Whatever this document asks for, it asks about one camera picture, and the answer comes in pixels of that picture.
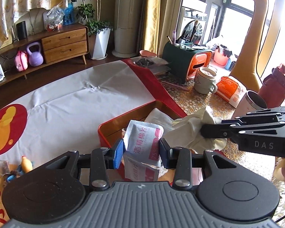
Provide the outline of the alcohol wipe packet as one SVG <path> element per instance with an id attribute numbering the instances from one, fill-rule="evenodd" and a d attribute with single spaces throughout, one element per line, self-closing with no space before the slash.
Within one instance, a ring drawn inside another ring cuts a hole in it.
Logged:
<path id="1" fill-rule="evenodd" d="M 126 152 L 124 159 L 124 175 L 133 182 L 156 182 L 168 170 L 162 165 L 159 154 L 153 153 L 150 158 L 146 155 L 138 157 Z"/>
<path id="2" fill-rule="evenodd" d="M 159 154 L 158 141 L 162 137 L 164 129 L 154 123 L 146 123 L 138 120 L 130 120 L 123 137 L 126 152 L 138 157 L 151 157 L 153 153 Z"/>

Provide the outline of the white cloth glove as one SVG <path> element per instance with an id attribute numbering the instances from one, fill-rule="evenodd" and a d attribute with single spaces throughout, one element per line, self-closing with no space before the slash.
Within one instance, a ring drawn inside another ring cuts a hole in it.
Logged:
<path id="1" fill-rule="evenodd" d="M 212 109 L 207 106 L 182 119 L 174 120 L 172 130 L 165 133 L 163 138 L 170 147 L 184 147 L 198 154 L 204 150 L 223 150 L 227 139 L 206 139 L 200 133 L 204 124 L 214 125 L 221 123 L 220 117 L 213 116 Z"/>

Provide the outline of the orange blue plush toy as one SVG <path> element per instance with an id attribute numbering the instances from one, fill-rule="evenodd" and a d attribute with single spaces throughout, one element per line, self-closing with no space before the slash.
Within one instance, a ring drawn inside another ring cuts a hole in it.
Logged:
<path id="1" fill-rule="evenodd" d="M 3 175 L 4 182 L 10 183 L 12 180 L 20 178 L 24 174 L 33 170 L 33 162 L 26 156 L 21 157 L 21 163 L 14 170 L 9 170 L 8 173 Z"/>

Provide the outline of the red storage box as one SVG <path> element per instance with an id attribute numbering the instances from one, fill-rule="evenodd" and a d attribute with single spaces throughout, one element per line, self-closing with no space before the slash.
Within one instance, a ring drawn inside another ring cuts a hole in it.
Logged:
<path id="1" fill-rule="evenodd" d="M 161 163 L 158 141 L 185 113 L 177 105 L 149 102 L 101 124 L 102 147 L 118 144 L 114 168 L 128 181 L 172 181 Z"/>

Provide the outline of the red water bottle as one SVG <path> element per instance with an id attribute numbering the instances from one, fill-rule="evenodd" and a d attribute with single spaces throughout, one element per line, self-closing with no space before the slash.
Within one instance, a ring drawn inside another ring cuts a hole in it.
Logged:
<path id="1" fill-rule="evenodd" d="M 285 100 L 285 65 L 273 68 L 263 80 L 258 95 L 265 101 L 267 108 L 279 107 Z"/>

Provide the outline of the orange white snack package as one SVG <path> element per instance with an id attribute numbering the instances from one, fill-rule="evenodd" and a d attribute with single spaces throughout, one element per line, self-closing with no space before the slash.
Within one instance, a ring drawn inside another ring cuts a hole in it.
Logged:
<path id="1" fill-rule="evenodd" d="M 232 76 L 221 77 L 216 85 L 216 94 L 234 108 L 237 108 L 239 102 L 247 92 L 246 87 Z"/>

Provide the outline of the tan giraffe figure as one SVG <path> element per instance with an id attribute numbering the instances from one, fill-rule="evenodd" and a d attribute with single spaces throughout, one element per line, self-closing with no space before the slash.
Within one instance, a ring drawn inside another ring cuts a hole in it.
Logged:
<path id="1" fill-rule="evenodd" d="M 253 1 L 254 12 L 252 21 L 230 76 L 240 81 L 246 89 L 258 92 L 261 87 L 261 80 L 257 74 L 256 67 L 268 11 L 268 0 Z"/>

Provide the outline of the white red printed table cloth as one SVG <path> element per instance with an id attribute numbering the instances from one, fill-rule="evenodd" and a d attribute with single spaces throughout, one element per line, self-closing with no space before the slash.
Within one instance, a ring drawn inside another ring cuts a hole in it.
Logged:
<path id="1" fill-rule="evenodd" d="M 38 167 L 69 150 L 89 153 L 100 145 L 102 123 L 154 100 L 185 116 L 148 69 L 118 60 L 54 81 L 2 108 L 0 227 L 9 220 L 1 200 L 3 163 L 15 169 L 27 157 Z"/>

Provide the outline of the white ceramic mug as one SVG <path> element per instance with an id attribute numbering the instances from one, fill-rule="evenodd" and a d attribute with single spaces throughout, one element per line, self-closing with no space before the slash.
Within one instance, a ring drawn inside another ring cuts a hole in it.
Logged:
<path id="1" fill-rule="evenodd" d="M 196 71 L 194 78 L 194 89 L 200 94 L 217 92 L 216 73 L 207 67 L 200 67 Z"/>

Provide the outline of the wooden tv cabinet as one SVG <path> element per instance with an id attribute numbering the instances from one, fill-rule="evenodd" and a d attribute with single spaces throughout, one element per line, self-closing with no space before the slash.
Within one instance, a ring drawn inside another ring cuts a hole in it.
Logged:
<path id="1" fill-rule="evenodd" d="M 86 64 L 85 55 L 89 52 L 88 29 L 86 26 L 76 23 L 62 27 L 58 31 L 43 31 L 26 39 L 16 41 L 6 47 L 0 49 L 0 56 L 6 57 L 9 53 L 17 53 L 19 50 L 26 50 L 28 45 L 31 51 L 40 51 L 43 56 L 43 63 L 37 67 L 29 65 L 22 72 L 13 67 L 5 73 L 4 79 L 0 82 L 0 86 L 11 82 L 20 77 L 27 77 L 27 74 L 39 70 L 41 68 L 69 60 L 75 57 L 82 57 L 83 63 Z"/>

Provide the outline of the purple kettlebell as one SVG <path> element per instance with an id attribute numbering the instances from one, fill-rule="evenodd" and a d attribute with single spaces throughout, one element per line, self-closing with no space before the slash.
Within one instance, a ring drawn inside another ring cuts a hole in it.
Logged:
<path id="1" fill-rule="evenodd" d="M 34 52 L 30 51 L 30 48 L 33 46 L 38 46 L 38 50 L 34 51 Z M 32 67 L 38 67 L 38 66 L 43 64 L 44 59 L 43 59 L 43 56 L 41 54 L 41 44 L 39 42 L 33 42 L 33 43 L 29 44 L 27 46 L 27 53 L 29 55 L 29 64 Z"/>

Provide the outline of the white planter with plant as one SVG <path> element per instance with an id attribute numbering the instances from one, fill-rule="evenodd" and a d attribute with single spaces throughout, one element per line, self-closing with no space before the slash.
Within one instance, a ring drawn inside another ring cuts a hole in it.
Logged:
<path id="1" fill-rule="evenodd" d="M 109 21 L 101 19 L 102 0 L 80 1 L 81 4 L 76 8 L 78 17 L 85 23 L 87 35 L 93 38 L 89 43 L 89 57 L 93 60 L 103 60 L 107 56 L 109 36 L 113 28 Z"/>

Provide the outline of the clear plastic bag of items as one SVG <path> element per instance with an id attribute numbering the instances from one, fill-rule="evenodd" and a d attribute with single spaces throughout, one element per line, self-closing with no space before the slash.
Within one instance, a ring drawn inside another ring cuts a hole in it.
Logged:
<path id="1" fill-rule="evenodd" d="M 46 14 L 45 28 L 48 32 L 59 31 L 63 26 L 64 10 L 59 6 L 54 6 Z"/>

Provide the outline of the black smart speaker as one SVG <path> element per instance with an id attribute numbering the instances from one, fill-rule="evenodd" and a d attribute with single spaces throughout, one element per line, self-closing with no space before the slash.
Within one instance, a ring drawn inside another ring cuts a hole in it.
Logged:
<path id="1" fill-rule="evenodd" d="M 26 39 L 28 37 L 26 22 L 22 21 L 22 22 L 17 23 L 16 31 L 17 31 L 17 37 L 19 41 Z"/>

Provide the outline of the yellow drape curtain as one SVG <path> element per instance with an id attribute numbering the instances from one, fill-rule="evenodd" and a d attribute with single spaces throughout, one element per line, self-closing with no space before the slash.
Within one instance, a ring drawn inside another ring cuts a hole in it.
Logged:
<path id="1" fill-rule="evenodd" d="M 157 53 L 161 0 L 144 0 L 141 48 Z"/>

